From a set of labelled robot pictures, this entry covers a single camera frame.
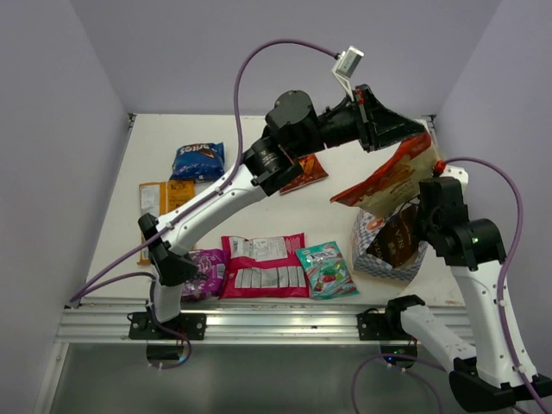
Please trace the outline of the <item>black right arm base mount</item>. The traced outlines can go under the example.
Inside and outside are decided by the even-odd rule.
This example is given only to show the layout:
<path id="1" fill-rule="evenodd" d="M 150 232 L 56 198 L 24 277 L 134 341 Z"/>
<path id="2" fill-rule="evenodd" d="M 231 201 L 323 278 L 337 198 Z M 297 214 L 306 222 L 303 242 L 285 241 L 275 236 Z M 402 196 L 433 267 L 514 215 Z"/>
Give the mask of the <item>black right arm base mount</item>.
<path id="1" fill-rule="evenodd" d="M 384 312 L 368 308 L 356 315 L 358 337 L 361 341 L 409 341 L 412 336 L 394 328 Z"/>

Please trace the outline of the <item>blue checkered paper bag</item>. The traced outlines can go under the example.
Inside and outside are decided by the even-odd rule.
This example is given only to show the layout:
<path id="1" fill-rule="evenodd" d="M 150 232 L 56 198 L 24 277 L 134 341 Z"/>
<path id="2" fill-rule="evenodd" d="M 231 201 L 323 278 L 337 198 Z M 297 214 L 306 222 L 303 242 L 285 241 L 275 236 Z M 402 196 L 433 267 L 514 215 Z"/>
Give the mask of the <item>blue checkered paper bag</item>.
<path id="1" fill-rule="evenodd" d="M 358 211 L 351 236 L 356 272 L 385 280 L 414 280 L 429 246 L 414 232 L 418 204 L 415 196 L 386 218 Z"/>

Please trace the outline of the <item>brown sea salt chip bag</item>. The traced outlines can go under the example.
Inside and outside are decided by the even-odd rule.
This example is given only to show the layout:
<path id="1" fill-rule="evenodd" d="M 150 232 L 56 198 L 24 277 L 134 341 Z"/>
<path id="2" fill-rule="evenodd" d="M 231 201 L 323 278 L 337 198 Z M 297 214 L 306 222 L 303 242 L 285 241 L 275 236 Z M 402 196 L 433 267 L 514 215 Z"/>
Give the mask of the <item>brown sea salt chip bag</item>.
<path id="1" fill-rule="evenodd" d="M 410 265 L 418 256 L 420 240 L 414 234 L 417 207 L 409 205 L 391 217 L 376 235 L 366 253 L 392 268 Z"/>

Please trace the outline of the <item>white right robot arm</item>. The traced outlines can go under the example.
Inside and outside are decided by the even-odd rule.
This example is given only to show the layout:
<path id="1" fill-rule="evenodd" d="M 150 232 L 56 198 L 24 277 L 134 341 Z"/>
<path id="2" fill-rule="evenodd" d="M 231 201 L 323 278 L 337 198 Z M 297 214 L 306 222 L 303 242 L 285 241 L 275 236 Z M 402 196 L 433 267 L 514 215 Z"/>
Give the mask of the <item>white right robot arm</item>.
<path id="1" fill-rule="evenodd" d="M 506 253 L 498 227 L 470 220 L 462 185 L 451 177 L 424 179 L 415 230 L 443 258 L 460 288 L 474 336 L 463 341 L 441 323 L 416 295 L 388 302 L 389 336 L 419 340 L 442 365 L 457 403 L 470 413 L 499 411 L 551 394 L 551 380 L 539 374 L 513 322 L 509 292 L 499 276 Z"/>

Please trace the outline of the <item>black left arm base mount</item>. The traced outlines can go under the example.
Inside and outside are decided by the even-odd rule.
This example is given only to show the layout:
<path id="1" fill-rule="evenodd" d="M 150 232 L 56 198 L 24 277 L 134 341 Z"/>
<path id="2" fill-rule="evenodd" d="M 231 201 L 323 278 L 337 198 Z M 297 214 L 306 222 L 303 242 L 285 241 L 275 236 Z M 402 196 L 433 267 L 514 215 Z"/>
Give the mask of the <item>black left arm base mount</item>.
<path id="1" fill-rule="evenodd" d="M 157 326 L 149 312 L 129 313 L 127 319 L 130 323 L 130 340 L 161 341 L 176 338 Z M 163 323 L 163 326 L 191 341 L 202 341 L 207 327 L 207 316 L 204 313 L 181 313 L 173 320 Z"/>

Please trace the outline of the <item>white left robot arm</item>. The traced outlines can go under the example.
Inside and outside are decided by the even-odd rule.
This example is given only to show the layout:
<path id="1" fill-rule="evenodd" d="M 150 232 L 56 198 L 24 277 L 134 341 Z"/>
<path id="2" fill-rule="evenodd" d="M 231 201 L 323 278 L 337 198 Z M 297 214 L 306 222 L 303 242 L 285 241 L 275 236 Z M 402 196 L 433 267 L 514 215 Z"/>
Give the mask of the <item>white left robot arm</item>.
<path id="1" fill-rule="evenodd" d="M 273 195 L 303 173 L 299 158 L 358 141 L 377 151 L 425 132 L 422 123 L 383 105 L 368 85 L 318 115 L 304 91 L 288 91 L 265 117 L 261 138 L 239 151 L 229 172 L 201 194 L 163 216 L 143 215 L 139 227 L 157 272 L 150 290 L 148 327 L 159 338 L 179 328 L 184 283 L 197 271 L 193 245 L 236 212 Z"/>

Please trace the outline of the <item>orange cream cassava chips bag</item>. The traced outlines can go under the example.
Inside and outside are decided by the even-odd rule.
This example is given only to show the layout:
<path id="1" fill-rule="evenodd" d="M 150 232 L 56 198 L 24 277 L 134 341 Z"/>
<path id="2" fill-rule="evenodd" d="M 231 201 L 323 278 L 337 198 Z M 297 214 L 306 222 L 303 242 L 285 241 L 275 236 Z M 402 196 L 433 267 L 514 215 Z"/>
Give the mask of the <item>orange cream cassava chips bag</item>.
<path id="1" fill-rule="evenodd" d="M 401 142 L 393 156 L 370 177 L 330 201 L 387 218 L 419 193 L 418 183 L 432 176 L 439 159 L 430 133 L 424 132 Z"/>

